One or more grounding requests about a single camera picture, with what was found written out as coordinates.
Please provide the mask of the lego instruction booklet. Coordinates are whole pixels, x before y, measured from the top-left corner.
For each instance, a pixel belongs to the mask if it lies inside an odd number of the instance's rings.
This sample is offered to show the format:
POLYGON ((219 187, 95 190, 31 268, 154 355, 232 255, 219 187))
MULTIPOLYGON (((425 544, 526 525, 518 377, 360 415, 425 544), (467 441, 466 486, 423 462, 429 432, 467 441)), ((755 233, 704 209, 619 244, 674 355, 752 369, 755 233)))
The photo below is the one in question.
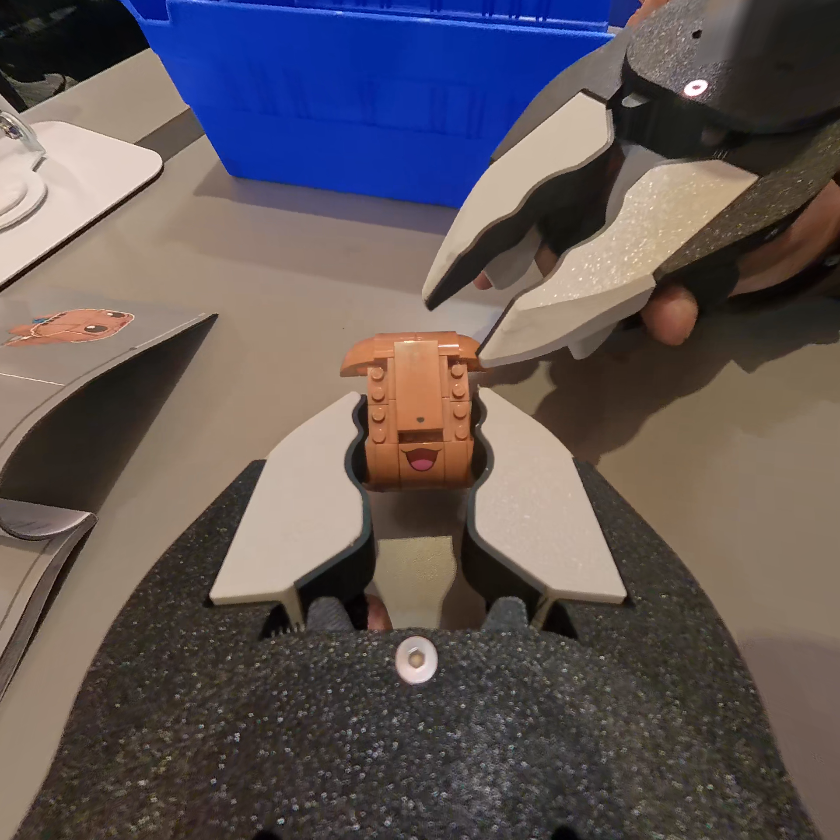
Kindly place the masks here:
POLYGON ((215 319, 69 290, 2 295, 2 696, 215 319))

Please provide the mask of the white flat stand base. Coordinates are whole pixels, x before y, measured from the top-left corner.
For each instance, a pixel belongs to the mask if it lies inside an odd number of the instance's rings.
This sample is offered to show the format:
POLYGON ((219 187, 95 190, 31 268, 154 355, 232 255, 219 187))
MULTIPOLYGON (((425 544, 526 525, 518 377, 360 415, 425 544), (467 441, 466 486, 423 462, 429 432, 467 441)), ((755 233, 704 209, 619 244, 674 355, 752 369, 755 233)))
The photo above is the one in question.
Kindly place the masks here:
POLYGON ((152 150, 67 122, 2 112, 1 287, 162 173, 152 150))

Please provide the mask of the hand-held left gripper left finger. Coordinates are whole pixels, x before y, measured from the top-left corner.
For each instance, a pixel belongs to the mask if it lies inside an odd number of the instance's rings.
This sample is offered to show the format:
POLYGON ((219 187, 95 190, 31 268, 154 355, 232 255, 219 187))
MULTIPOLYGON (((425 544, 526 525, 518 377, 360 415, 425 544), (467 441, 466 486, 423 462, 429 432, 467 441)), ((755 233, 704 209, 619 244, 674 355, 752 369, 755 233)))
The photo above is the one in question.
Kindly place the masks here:
POLYGON ((362 493, 345 464, 360 404, 361 394, 350 392, 269 453, 211 588, 213 604, 302 608, 305 576, 362 535, 362 493))

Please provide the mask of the large blue plastic bin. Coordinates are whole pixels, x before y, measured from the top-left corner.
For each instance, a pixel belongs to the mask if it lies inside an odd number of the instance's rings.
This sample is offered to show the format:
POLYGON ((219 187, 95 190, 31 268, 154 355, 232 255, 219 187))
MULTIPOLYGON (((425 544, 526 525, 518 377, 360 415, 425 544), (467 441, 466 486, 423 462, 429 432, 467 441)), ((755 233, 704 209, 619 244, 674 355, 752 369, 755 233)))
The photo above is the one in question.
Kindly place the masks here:
POLYGON ((638 2, 124 2, 225 170, 458 207, 638 2))

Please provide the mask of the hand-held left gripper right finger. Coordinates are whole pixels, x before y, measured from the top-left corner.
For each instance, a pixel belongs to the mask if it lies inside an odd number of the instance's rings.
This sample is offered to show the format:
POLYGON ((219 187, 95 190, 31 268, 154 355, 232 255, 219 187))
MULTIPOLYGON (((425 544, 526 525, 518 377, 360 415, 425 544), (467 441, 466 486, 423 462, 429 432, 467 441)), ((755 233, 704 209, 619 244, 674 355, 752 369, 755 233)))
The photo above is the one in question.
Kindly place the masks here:
POLYGON ((479 389, 474 405, 485 464, 468 498, 468 583, 488 602, 623 602, 627 591, 571 452, 490 389, 479 389))

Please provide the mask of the brown lego assembly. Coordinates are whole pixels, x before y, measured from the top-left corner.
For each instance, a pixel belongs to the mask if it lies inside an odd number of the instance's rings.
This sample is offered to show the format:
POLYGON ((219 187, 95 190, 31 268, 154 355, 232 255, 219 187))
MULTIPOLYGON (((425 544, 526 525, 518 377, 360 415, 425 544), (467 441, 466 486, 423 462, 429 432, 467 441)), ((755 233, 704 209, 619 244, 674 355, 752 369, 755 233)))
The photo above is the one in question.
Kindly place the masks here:
POLYGON ((342 377, 367 382, 367 487, 461 489, 473 483, 469 373, 479 343, 446 332, 379 333, 346 353, 342 377))

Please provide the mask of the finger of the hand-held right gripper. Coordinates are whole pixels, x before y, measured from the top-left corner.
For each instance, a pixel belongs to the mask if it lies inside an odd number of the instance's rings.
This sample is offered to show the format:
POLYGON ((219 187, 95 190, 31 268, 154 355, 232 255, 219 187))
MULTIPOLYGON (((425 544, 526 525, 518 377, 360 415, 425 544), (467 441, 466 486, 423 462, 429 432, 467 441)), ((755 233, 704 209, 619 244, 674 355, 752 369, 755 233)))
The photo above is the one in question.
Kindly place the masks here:
POLYGON ((557 211, 581 220, 581 199, 606 179, 614 142, 606 105, 580 92, 487 168, 458 211, 423 286, 430 310, 485 272, 497 289, 518 283, 557 211))
POLYGON ((638 312, 667 258, 758 179, 720 160, 660 164, 623 197, 614 219, 571 248, 547 276, 531 265, 479 350, 483 367, 538 359, 567 347, 592 354, 638 312))

